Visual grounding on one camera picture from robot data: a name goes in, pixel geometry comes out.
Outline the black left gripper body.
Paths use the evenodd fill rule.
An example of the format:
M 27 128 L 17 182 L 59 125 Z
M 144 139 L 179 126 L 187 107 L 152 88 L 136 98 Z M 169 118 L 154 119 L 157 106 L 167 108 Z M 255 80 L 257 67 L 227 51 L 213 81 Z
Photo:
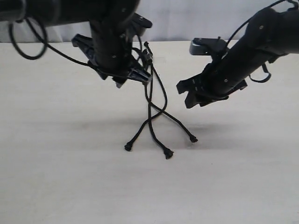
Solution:
M 136 59 L 132 55 L 127 55 L 119 63 L 112 65 L 107 63 L 100 64 L 96 59 L 90 59 L 87 64 L 103 80 L 106 80 L 107 77 L 112 77 L 117 88 L 121 88 L 127 80 L 137 81 L 145 85 L 151 81 L 151 74 L 147 72 L 149 62 L 146 61 L 145 56 L 140 56 Z

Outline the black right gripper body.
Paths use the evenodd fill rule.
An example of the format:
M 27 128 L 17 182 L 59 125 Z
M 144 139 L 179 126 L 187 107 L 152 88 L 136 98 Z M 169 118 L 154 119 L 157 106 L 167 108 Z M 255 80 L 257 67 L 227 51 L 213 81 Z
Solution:
M 196 105 L 204 107 L 217 101 L 228 100 L 229 95 L 236 91 L 241 91 L 248 86 L 246 81 L 242 80 L 236 87 L 233 87 L 232 90 L 224 95 L 213 93 L 204 84 L 205 76 L 210 67 L 211 63 L 206 65 L 200 74 L 177 83 L 176 88 L 179 94 L 188 92 L 185 98 L 185 106 L 187 109 L 191 109 Z

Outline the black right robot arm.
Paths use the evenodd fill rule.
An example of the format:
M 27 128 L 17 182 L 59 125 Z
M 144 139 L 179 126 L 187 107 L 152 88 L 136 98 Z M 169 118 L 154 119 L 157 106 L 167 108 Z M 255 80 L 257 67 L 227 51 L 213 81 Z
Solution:
M 246 78 L 260 67 L 267 77 L 257 83 L 265 83 L 271 78 L 266 63 L 298 54 L 299 3 L 290 3 L 293 6 L 283 12 L 271 4 L 255 13 L 244 23 L 244 35 L 231 48 L 229 41 L 220 37 L 191 41 L 191 55 L 210 56 L 212 61 L 201 73 L 178 82 L 178 93 L 187 93 L 186 108 L 227 100 L 230 94 L 246 88 Z

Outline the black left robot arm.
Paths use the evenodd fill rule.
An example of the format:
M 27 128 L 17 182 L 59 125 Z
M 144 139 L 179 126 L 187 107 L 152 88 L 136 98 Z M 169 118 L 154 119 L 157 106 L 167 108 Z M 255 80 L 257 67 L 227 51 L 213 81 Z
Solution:
M 3 0 L 0 20 L 8 22 L 8 35 L 15 50 L 28 60 L 41 58 L 50 48 L 47 27 L 88 22 L 91 36 L 75 35 L 71 43 L 88 58 L 87 67 L 102 79 L 111 77 L 117 87 L 127 80 L 146 85 L 152 80 L 144 51 L 132 55 L 133 39 L 140 38 L 152 22 L 137 13 L 137 0 Z M 14 24 L 35 21 L 41 32 L 36 38 L 43 48 L 36 56 L 25 54 L 14 38 Z

